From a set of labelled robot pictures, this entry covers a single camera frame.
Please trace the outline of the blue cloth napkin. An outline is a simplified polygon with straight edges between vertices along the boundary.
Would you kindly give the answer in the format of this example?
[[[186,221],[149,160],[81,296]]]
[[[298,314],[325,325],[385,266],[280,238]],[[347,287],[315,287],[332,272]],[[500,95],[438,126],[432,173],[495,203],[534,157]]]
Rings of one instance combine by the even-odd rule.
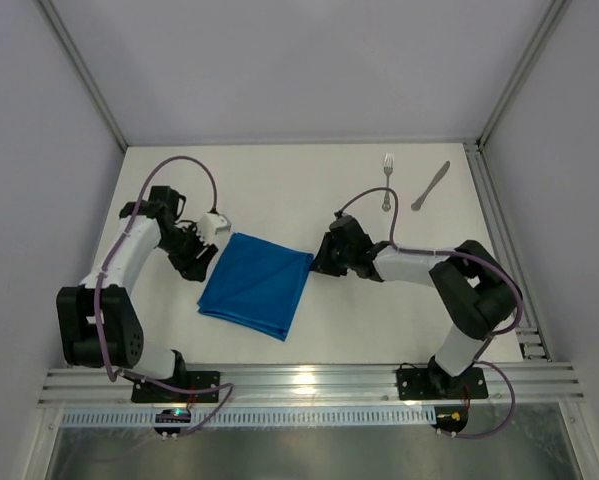
[[[314,255],[233,234],[198,300],[201,315],[285,341]]]

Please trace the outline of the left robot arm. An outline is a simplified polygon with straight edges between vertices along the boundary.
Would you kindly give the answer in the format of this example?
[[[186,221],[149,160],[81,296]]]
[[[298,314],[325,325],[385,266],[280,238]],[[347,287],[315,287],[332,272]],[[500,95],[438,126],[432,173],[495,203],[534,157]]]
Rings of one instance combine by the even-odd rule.
[[[168,186],[151,188],[147,199],[127,203],[119,213],[118,237],[101,264],[78,285],[63,287],[56,308],[63,355],[68,365],[104,368],[182,393],[187,370],[180,352],[148,342],[131,301],[133,287],[157,249],[180,276],[205,280],[218,253],[218,236],[230,221],[211,209],[199,220],[184,220],[185,196]]]

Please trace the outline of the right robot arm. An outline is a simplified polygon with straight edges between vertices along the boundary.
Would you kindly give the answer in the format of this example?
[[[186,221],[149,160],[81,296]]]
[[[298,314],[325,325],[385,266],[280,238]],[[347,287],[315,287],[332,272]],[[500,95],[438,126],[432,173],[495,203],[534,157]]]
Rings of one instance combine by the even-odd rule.
[[[444,251],[373,242],[359,222],[339,214],[323,236],[310,269],[341,277],[350,271],[375,282],[432,287],[452,326],[424,367],[402,365],[396,372],[402,400],[459,400],[488,396],[483,370],[475,362],[496,336],[500,323],[523,304],[519,287],[477,241]]]

